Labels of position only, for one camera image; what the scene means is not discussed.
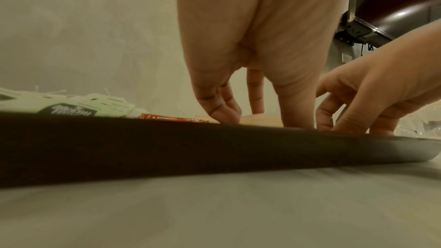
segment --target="hand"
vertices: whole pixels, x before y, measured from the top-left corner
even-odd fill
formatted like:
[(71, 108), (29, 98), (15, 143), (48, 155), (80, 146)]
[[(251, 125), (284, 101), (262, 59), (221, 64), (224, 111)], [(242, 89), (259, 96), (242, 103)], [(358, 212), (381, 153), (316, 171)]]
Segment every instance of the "hand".
[[(331, 71), (317, 96), (317, 129), (393, 135), (400, 118), (441, 99), (441, 20)], [(335, 126), (332, 115), (346, 104)]]
[(315, 91), (345, 0), (177, 0), (195, 96), (221, 123), (239, 123), (231, 75), (246, 67), (253, 113), (267, 77), (285, 126), (313, 128)]

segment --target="wall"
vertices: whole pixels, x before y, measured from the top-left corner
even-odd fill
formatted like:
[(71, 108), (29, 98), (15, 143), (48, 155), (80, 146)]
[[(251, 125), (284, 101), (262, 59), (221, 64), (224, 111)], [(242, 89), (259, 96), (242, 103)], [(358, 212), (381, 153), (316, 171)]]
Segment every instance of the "wall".
[[(0, 87), (125, 97), (153, 113), (205, 114), (185, 68), (175, 0), (0, 0)], [(326, 71), (350, 47), (335, 42)], [(245, 71), (231, 80), (250, 114)], [(279, 114), (265, 86), (266, 111)]]

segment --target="orange wrapper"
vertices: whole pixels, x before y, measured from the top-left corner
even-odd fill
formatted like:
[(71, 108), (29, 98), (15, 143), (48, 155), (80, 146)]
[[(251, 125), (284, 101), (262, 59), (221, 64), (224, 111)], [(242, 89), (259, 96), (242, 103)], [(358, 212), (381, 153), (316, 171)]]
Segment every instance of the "orange wrapper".
[(168, 120), (168, 121), (184, 121), (184, 122), (195, 122), (195, 123), (208, 123), (206, 120), (196, 119), (196, 118), (182, 118), (182, 117), (172, 117), (163, 116), (149, 113), (142, 113), (139, 116), (140, 119), (155, 119), (155, 120)]

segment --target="black label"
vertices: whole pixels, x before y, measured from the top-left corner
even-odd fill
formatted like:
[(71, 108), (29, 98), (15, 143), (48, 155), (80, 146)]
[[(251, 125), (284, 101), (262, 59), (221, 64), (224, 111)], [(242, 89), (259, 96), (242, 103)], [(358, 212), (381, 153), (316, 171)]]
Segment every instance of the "black label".
[(96, 110), (91, 110), (85, 107), (79, 107), (69, 104), (56, 104), (50, 107), (45, 107), (40, 110), (37, 114), (46, 115), (70, 115), (70, 116), (94, 116)]
[(14, 100), (16, 98), (0, 94), (0, 101)]

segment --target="black tray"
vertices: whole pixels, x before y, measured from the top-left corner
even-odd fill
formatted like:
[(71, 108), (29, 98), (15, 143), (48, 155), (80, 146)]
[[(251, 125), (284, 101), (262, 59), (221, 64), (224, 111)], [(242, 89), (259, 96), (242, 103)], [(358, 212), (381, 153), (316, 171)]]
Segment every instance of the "black tray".
[(122, 118), (0, 114), (0, 187), (431, 160), (441, 141)]

